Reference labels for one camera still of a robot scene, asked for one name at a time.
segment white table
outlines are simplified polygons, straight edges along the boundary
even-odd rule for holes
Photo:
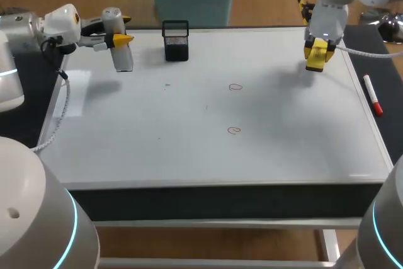
[[[133,72],[107,51],[64,62],[71,103],[40,157],[68,189],[380,183],[391,170],[348,55],[306,71],[303,28],[193,31],[177,63],[160,31],[129,34]]]

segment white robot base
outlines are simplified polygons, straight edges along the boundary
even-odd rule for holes
[[[97,268],[96,229],[23,144],[0,137],[0,268]]]

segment metal table leg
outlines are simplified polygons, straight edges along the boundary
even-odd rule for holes
[[[131,268],[219,268],[219,269],[320,269],[334,263],[318,261],[241,261],[241,260],[177,260],[158,258],[102,258],[99,269]]]

